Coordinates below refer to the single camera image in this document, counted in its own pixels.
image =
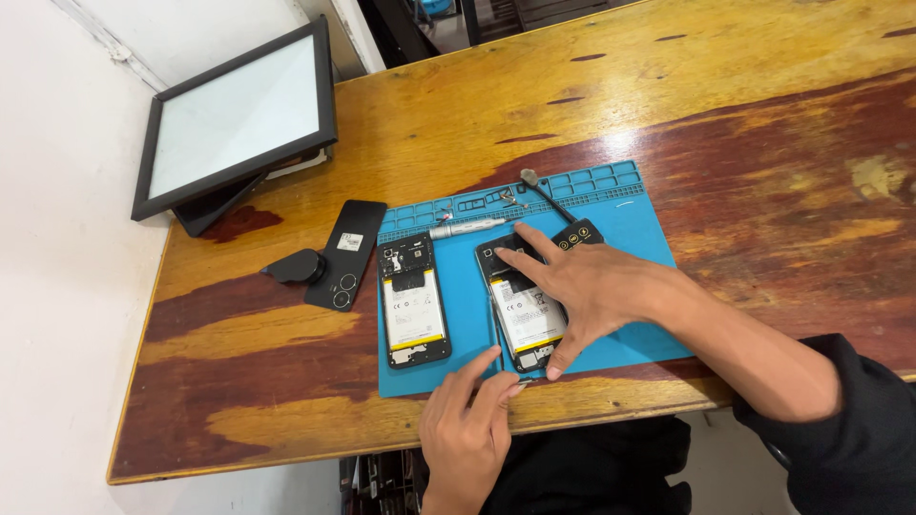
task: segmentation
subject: wooden table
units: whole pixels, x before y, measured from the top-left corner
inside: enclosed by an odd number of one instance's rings
[[[256,273],[344,200],[414,203],[635,159],[678,265],[786,334],[916,378],[916,3],[650,0],[336,86],[334,161],[203,239],[172,225],[112,484],[419,444],[380,399],[375,270],[347,314]],[[564,376],[513,432],[724,406],[695,358]]]

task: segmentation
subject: hand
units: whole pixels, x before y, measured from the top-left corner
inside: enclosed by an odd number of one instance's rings
[[[518,375],[501,371],[484,381],[474,405],[467,407],[474,383],[499,356],[498,345],[485,350],[432,391],[420,416],[420,443],[430,466],[423,515],[480,511],[499,477],[512,437],[508,400],[518,395]]]
[[[558,378],[597,338],[625,323],[656,322],[667,304],[671,284],[683,277],[676,268],[605,244],[577,245],[563,251],[529,225],[517,222],[515,230],[548,264],[505,248],[497,248],[496,255],[562,303],[570,318],[547,365],[550,380]]]

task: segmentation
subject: black sleeve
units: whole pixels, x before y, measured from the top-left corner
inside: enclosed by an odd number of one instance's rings
[[[856,354],[841,334],[805,338],[839,372],[843,409],[776,422],[736,396],[735,417],[790,460],[789,497],[802,515],[916,513],[916,389]]]

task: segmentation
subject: person's left hand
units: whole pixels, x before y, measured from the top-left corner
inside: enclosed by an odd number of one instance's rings
[[[499,477],[512,441],[508,400],[525,385],[504,370],[481,384],[470,408],[468,400],[474,382],[500,352],[494,345],[450,372],[423,409],[420,443],[430,466],[423,515],[477,513]]]

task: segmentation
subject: blue silicone repair mat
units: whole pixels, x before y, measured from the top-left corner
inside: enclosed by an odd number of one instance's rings
[[[659,219],[633,161],[542,177],[540,182],[541,188],[573,216],[591,220],[608,245],[640,258],[674,266]],[[528,208],[511,205],[500,198],[501,192],[511,192],[519,203],[527,204]],[[389,209],[382,222],[378,242],[386,243],[428,231],[446,213],[453,215],[449,224],[482,218],[521,217],[526,224],[540,229],[547,236],[559,233],[566,226],[565,220],[546,201],[519,182]],[[452,355],[447,359],[401,370],[390,368],[387,365],[387,342],[382,329],[385,326],[379,297],[378,394],[381,397],[432,391],[442,383],[445,374],[457,370],[496,343],[493,312],[484,278],[474,258],[474,248],[510,232],[512,224],[504,224],[433,242],[445,319],[452,340]],[[506,348],[503,344],[503,358],[507,369],[511,369],[512,361]],[[685,356],[692,356],[692,353],[657,325],[629,323],[589,345],[566,373]],[[485,376],[498,370],[497,360]],[[544,370],[526,376],[544,377]]]

